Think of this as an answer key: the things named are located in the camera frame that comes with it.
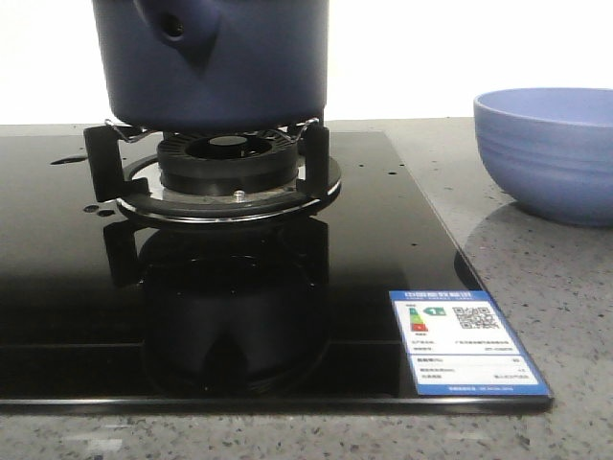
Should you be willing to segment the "light blue plastic bowl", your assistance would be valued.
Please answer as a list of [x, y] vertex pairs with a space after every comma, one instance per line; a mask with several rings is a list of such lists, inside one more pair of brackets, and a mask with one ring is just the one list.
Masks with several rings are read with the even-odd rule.
[[484, 167], [523, 209], [569, 224], [611, 226], [611, 90], [505, 89], [476, 97], [473, 111]]

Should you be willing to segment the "dark blue cooking pot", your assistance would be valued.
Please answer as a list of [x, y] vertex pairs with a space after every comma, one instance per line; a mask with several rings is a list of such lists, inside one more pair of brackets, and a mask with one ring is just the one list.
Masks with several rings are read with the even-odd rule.
[[174, 132], [282, 127], [326, 105], [326, 1], [97, 1], [109, 102]]

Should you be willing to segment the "black pot support grate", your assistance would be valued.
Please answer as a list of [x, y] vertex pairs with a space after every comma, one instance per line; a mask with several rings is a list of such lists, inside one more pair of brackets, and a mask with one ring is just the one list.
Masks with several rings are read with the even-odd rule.
[[317, 119], [283, 129], [196, 134], [166, 132], [162, 141], [176, 134], [213, 137], [265, 131], [296, 145], [296, 176], [280, 187], [263, 192], [236, 190], [228, 196], [216, 196], [184, 194], [165, 187], [161, 182], [157, 147], [154, 154], [125, 163], [119, 144], [136, 143], [148, 135], [147, 130], [111, 122], [89, 127], [84, 131], [84, 140], [96, 199], [116, 202], [123, 214], [146, 226], [187, 228], [290, 219], [312, 215], [329, 206], [341, 190], [341, 172], [329, 155], [329, 130]]

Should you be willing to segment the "blue energy label sticker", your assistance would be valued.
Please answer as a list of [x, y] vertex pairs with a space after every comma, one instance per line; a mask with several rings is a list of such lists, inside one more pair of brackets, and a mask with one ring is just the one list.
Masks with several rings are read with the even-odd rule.
[[551, 395], [486, 291], [393, 290], [389, 295], [419, 395]]

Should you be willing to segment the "black glass gas cooktop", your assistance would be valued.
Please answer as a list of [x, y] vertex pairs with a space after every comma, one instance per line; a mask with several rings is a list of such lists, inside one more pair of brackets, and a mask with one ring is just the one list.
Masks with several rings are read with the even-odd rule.
[[3, 413], [526, 413], [552, 395], [416, 383], [427, 319], [498, 308], [398, 296], [484, 287], [380, 132], [336, 132], [343, 185], [312, 218], [253, 230], [140, 227], [94, 199], [78, 134], [1, 139]]

